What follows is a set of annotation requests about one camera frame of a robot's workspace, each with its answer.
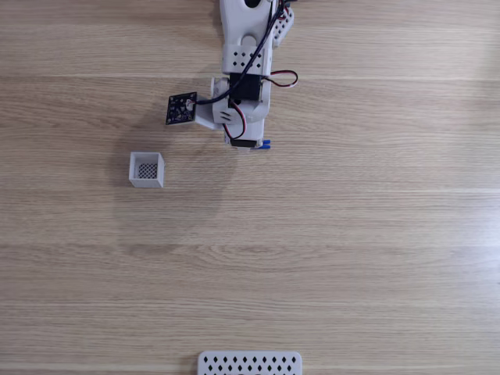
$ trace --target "circuit board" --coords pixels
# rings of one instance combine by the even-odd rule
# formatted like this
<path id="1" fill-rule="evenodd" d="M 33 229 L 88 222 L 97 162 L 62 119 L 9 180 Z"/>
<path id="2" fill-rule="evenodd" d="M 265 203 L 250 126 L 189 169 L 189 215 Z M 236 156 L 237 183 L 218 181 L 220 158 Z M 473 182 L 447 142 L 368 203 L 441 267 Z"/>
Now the circuit board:
<path id="1" fill-rule="evenodd" d="M 195 120 L 197 93 L 181 94 L 169 98 L 166 125 L 190 123 Z"/>

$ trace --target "white plastic part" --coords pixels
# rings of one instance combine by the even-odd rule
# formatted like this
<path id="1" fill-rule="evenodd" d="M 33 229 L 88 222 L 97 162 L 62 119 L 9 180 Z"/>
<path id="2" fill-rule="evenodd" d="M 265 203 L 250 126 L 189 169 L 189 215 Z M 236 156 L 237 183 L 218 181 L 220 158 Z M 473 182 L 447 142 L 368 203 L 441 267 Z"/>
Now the white plastic part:
<path id="1" fill-rule="evenodd" d="M 128 178 L 136 188 L 163 188 L 163 157 L 158 152 L 132 152 Z"/>
<path id="2" fill-rule="evenodd" d="M 202 96 L 198 96 L 198 100 L 205 100 Z M 197 105 L 196 106 L 196 114 L 195 114 L 195 122 L 198 125 L 202 125 L 203 127 L 208 127 L 212 130 L 221 130 L 223 129 L 222 125 L 214 121 L 213 119 L 213 107 L 211 105 Z"/>
<path id="3" fill-rule="evenodd" d="M 291 27 L 294 26 L 295 21 L 295 13 L 293 9 L 288 7 L 288 12 L 285 11 L 286 19 L 278 20 L 273 28 L 273 48 L 278 48 L 281 42 L 284 40 L 284 37 L 287 36 L 288 31 L 290 31 Z"/>
<path id="4" fill-rule="evenodd" d="M 198 357 L 198 375 L 302 375 L 297 352 L 220 351 Z"/>
<path id="5" fill-rule="evenodd" d="M 241 73 L 257 45 L 264 38 L 270 11 L 277 9 L 277 0 L 261 0 L 249 8 L 245 0 L 220 0 L 220 18 L 224 30 L 224 74 Z M 269 76 L 273 63 L 273 40 L 267 39 L 248 74 Z"/>
<path id="6" fill-rule="evenodd" d="M 241 137 L 241 140 L 257 141 L 257 147 L 262 145 L 264 138 L 265 118 L 269 113 L 271 105 L 271 86 L 272 84 L 269 81 L 263 81 L 260 102 L 244 100 L 239 105 L 239 108 L 245 114 L 247 120 L 247 131 L 245 135 Z M 229 80 L 227 78 L 212 80 L 212 96 L 217 96 L 225 92 L 228 88 Z M 241 133 L 241 127 L 243 126 L 241 117 L 236 109 L 228 105 L 227 98 L 213 103 L 212 117 L 215 123 L 225 123 L 230 133 L 233 134 L 233 137 Z M 216 129 L 216 127 L 213 126 L 206 126 L 211 129 Z M 230 143 L 228 137 L 226 137 L 226 143 Z"/>

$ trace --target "black wire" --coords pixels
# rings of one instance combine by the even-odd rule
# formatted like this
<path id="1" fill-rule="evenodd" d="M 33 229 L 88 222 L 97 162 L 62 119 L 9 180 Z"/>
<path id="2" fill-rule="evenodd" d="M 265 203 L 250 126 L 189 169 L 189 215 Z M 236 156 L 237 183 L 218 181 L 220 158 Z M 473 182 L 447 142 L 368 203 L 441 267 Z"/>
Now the black wire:
<path id="1" fill-rule="evenodd" d="M 294 70 L 276 70 L 271 73 L 271 77 L 277 76 L 279 74 L 293 74 L 295 75 L 295 80 L 291 84 L 278 84 L 275 80 L 271 80 L 269 77 L 262 77 L 263 80 L 268 80 L 272 84 L 277 85 L 279 88 L 292 88 L 294 87 L 297 82 L 298 82 L 298 73 L 295 72 Z"/>
<path id="2" fill-rule="evenodd" d="M 226 98 L 228 95 L 231 95 L 234 90 L 240 85 L 240 83 L 243 81 L 243 78 L 247 75 L 248 71 L 252 67 L 254 61 L 257 59 L 257 55 L 260 53 L 260 51 L 263 49 L 264 44 L 266 43 L 267 38 L 269 37 L 269 34 L 271 34 L 271 30 L 274 27 L 274 24 L 276 23 L 278 17 L 280 17 L 283 12 L 284 12 L 284 7 L 287 6 L 287 3 L 293 0 L 285 0 L 284 2 L 280 3 L 278 5 L 278 9 L 276 13 L 274 13 L 274 16 L 270 19 L 270 21 L 267 24 L 267 29 L 266 33 L 264 34 L 264 37 L 260 41 L 259 45 L 257 46 L 257 49 L 255 52 L 253 52 L 253 56 L 250 58 L 250 61 L 248 62 L 247 66 L 243 69 L 243 72 L 241 72 L 240 78 L 236 81 L 236 83 L 229 88 L 226 92 L 223 94 L 212 98 L 212 99 L 207 99 L 207 100 L 200 100 L 199 102 L 196 102 L 198 105 L 207 105 L 207 104 L 213 104 L 221 101 L 222 99 Z"/>

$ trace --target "red wire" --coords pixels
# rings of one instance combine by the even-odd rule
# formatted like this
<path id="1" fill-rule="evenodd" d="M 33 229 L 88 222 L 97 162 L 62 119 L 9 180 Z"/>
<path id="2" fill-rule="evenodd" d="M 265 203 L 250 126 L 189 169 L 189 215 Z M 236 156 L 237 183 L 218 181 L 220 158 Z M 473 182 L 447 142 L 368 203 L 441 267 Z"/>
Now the red wire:
<path id="1" fill-rule="evenodd" d="M 288 11 L 288 7 L 285 6 L 284 9 L 287 11 L 287 14 L 290 14 L 290 12 Z M 278 18 L 280 21 L 283 21 L 285 19 L 287 19 L 287 16 L 281 16 Z"/>
<path id="2" fill-rule="evenodd" d="M 238 114 L 240 115 L 241 117 L 241 121 L 243 121 L 243 131 L 241 132 L 240 135 L 238 135 L 237 137 L 232 137 L 231 136 L 231 133 L 229 132 L 229 129 L 227 129 L 227 125 L 224 123 L 223 126 L 224 126 L 224 130 L 226 131 L 227 135 L 229 136 L 230 139 L 238 139 L 238 138 L 241 138 L 243 137 L 243 134 L 246 133 L 247 131 L 247 119 L 245 118 L 245 115 L 244 113 L 241 111 L 240 107 L 238 107 L 236 105 L 236 103 L 233 101 L 233 100 L 230 100 L 230 104 L 231 106 L 236 109 L 236 112 L 238 112 Z"/>

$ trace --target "small white box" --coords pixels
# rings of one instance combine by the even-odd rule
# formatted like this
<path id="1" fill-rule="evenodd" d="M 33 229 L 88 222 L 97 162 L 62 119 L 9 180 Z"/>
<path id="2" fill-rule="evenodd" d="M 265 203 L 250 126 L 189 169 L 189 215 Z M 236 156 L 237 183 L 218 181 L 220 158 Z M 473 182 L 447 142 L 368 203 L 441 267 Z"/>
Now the small white box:
<path id="1" fill-rule="evenodd" d="M 128 178 L 136 188 L 163 188 L 163 157 L 159 152 L 132 152 Z"/>
<path id="2" fill-rule="evenodd" d="M 217 351 L 198 357 L 198 375 L 302 375 L 298 352 Z"/>

